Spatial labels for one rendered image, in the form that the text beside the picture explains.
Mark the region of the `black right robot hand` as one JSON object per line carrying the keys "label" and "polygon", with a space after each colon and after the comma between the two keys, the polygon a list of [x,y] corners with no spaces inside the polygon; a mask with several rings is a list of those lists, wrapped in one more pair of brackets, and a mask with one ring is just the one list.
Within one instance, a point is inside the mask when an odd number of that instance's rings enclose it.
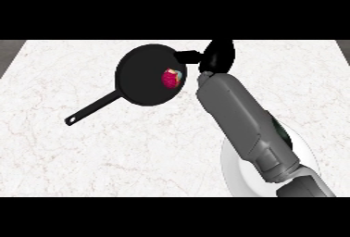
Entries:
{"label": "black right robot hand", "polygon": [[235,60],[232,40],[213,40],[200,53],[196,50],[176,51],[175,58],[182,64],[197,64],[200,72],[228,73]]}

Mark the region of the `black frying pan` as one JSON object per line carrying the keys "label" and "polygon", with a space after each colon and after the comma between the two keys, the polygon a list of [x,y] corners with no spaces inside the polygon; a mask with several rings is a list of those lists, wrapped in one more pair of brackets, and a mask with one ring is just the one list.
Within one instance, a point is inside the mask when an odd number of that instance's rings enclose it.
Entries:
{"label": "black frying pan", "polygon": [[[116,91],[69,116],[66,124],[71,126],[120,98],[139,106],[157,106],[170,101],[181,92],[188,76],[187,65],[176,61],[175,53],[176,50],[163,44],[147,44],[135,48],[117,66]],[[175,88],[165,84],[167,69],[182,74]]]}

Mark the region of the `white round plate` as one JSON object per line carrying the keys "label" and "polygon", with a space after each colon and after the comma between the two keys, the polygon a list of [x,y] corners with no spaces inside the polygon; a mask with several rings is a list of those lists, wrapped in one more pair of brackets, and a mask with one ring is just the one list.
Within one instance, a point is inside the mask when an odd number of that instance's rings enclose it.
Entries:
{"label": "white round plate", "polygon": [[[318,159],[305,138],[284,122],[281,125],[290,136],[293,152],[302,159],[302,164],[323,174]],[[256,167],[238,155],[229,139],[224,141],[221,164],[231,194],[237,197],[277,197],[277,190],[290,183],[290,181],[281,183],[265,181]]]}

